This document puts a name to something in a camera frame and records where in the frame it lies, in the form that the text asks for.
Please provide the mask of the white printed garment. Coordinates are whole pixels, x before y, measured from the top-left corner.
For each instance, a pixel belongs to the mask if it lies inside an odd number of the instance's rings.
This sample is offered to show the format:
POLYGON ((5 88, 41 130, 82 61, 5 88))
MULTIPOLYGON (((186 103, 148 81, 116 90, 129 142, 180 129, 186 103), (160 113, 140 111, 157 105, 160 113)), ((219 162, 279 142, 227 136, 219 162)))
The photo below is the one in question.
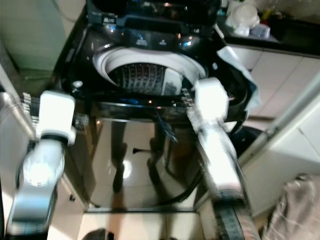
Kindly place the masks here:
POLYGON ((238 58, 238 55, 236 55, 231 46, 224 46, 223 48, 220 48, 220 50, 218 50, 216 54, 218 55, 218 57, 222 59, 222 61, 226 62, 227 64, 230 64, 231 67, 235 70, 240 71, 243 77, 247 79, 247 87, 251 93, 251 96, 247 102, 245 110, 248 114, 251 114, 251 112, 253 112, 254 109, 262 105, 259 88, 258 85, 256 85, 253 76, 249 73, 249 70, 242 65, 242 62, 238 58))

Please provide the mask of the black top-load washing machine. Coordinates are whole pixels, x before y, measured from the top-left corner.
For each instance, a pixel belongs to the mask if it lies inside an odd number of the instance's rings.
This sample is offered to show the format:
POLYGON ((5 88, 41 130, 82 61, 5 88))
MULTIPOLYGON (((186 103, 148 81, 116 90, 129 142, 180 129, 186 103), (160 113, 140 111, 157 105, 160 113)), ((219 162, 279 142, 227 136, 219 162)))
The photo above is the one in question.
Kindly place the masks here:
MULTIPOLYGON (((202 183, 197 135, 176 96, 131 93, 107 81, 94 56, 114 48, 168 51, 190 57, 217 78, 228 95, 231 83, 248 82, 217 55, 228 47, 217 32, 221 0, 86 0, 55 64, 53 81, 76 98, 89 119, 92 150, 80 167, 90 204, 108 210, 178 208, 202 183)), ((240 121, 222 124, 229 135, 240 121)))

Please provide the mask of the small clear plastic box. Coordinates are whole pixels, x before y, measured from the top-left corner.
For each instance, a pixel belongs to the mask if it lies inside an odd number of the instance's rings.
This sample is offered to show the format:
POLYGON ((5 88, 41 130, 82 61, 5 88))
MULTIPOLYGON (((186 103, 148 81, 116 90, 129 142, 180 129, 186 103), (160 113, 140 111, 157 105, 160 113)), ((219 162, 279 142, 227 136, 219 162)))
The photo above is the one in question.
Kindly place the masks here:
POLYGON ((258 23, 250 29, 249 35, 260 39, 269 39, 271 36, 271 27, 264 23, 258 23))

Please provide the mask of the white-rimmed steel washer drum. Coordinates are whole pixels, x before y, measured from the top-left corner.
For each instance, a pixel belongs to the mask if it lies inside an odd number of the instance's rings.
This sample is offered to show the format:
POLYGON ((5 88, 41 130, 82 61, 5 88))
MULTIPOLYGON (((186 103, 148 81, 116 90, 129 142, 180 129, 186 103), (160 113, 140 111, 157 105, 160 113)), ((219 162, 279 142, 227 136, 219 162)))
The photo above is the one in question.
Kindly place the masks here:
POLYGON ((130 93, 150 96, 178 96, 182 89, 208 75, 187 55, 123 46, 96 54, 93 64, 108 82, 130 93))

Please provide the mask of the white plastic container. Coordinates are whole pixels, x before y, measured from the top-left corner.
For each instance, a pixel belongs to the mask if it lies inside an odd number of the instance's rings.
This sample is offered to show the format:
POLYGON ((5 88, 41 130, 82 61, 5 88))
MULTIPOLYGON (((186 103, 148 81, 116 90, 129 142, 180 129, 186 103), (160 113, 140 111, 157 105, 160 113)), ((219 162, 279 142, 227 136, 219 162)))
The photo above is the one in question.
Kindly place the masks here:
POLYGON ((234 35, 248 37, 250 30, 259 21, 258 9, 253 0, 229 0, 225 25, 234 35))

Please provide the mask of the black counter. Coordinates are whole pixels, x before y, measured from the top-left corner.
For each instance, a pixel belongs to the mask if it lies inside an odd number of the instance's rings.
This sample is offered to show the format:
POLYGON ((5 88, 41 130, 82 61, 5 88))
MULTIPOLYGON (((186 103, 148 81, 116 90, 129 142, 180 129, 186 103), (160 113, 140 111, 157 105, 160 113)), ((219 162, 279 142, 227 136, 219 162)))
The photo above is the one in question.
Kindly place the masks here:
POLYGON ((224 17, 219 17, 216 23, 230 46, 320 58, 320 25, 285 20, 270 30, 271 38, 262 39, 236 36, 226 26, 224 17))

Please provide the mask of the grey crumpled cloth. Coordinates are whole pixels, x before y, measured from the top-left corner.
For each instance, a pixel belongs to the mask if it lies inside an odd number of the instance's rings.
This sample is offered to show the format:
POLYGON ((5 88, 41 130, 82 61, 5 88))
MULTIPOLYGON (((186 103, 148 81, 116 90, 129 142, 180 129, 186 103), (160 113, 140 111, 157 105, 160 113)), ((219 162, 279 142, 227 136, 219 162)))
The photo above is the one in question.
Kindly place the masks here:
POLYGON ((320 174, 300 174, 283 186, 262 240, 320 240, 320 174))

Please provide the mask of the dark robot foot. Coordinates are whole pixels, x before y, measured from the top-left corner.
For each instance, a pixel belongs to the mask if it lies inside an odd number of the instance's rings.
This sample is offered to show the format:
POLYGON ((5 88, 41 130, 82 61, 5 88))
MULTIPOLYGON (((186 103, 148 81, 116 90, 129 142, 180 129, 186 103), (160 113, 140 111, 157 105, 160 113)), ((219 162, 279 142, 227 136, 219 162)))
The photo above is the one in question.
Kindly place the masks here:
POLYGON ((82 240, 114 240, 114 233, 105 228, 99 228, 87 233, 82 240))

